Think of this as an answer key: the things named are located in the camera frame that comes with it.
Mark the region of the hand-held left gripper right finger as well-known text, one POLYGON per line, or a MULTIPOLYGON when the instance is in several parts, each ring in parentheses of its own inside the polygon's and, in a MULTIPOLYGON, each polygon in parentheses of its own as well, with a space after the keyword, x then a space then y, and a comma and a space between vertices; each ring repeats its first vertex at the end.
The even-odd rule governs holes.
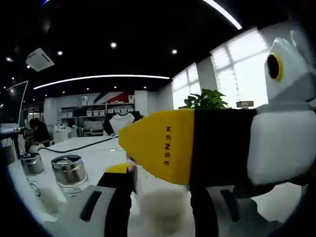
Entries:
POLYGON ((268 221, 252 199, 272 188, 189 186, 197 237, 268 237, 282 223, 268 221))

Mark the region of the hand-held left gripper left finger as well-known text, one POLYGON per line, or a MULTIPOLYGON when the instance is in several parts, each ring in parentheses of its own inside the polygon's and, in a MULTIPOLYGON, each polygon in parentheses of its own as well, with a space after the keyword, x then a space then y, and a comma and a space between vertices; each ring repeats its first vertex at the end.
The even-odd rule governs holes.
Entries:
POLYGON ((71 198, 60 217, 43 227, 51 237, 126 237, 134 174, 130 162, 110 166, 96 186, 71 198))

